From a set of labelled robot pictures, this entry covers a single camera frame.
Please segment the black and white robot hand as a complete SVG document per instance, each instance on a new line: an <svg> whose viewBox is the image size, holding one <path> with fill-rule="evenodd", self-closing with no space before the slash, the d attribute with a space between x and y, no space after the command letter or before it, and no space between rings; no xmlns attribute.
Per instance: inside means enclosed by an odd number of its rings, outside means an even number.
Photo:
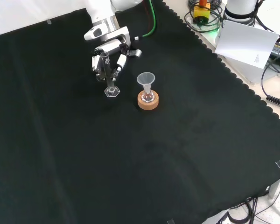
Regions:
<svg viewBox="0 0 280 224"><path fill-rule="evenodd" d="M129 46L119 39L113 39L94 49L91 59L91 67L92 71L96 72L96 79L98 81L103 82L107 77L103 68L103 59L101 58L101 54L103 53L104 56L110 56L118 52L120 52L120 56L116 62L115 68L110 72L113 81L116 81L119 73L123 70L126 64L127 56L130 53Z"/></svg>

